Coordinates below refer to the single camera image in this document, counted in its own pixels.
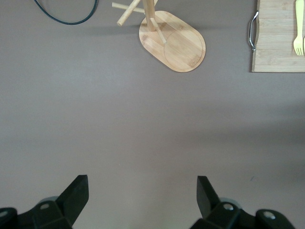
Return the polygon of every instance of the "bamboo cutting board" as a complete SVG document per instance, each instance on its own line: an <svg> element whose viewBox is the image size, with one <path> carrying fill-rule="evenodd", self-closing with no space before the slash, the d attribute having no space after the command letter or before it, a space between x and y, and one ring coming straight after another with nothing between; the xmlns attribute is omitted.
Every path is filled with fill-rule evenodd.
<svg viewBox="0 0 305 229"><path fill-rule="evenodd" d="M295 0L258 0L257 9L252 72L304 73L305 56L297 56L293 48Z"/></svg>
<svg viewBox="0 0 305 229"><path fill-rule="evenodd" d="M166 39L150 31L146 18L142 21L139 37L143 47L170 69L186 73L197 68L205 56L205 41L192 26L166 11L156 11L155 20Z"/></svg>

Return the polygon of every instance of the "yellow plastic fork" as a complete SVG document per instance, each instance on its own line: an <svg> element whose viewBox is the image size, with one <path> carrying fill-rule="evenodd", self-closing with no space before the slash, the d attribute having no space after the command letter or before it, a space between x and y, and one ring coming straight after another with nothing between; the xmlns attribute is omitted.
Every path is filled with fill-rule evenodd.
<svg viewBox="0 0 305 229"><path fill-rule="evenodd" d="M297 36L294 41L294 49L295 49L295 53L298 56L301 56L304 54L304 50L303 50L304 0L295 1L295 15L296 15Z"/></svg>

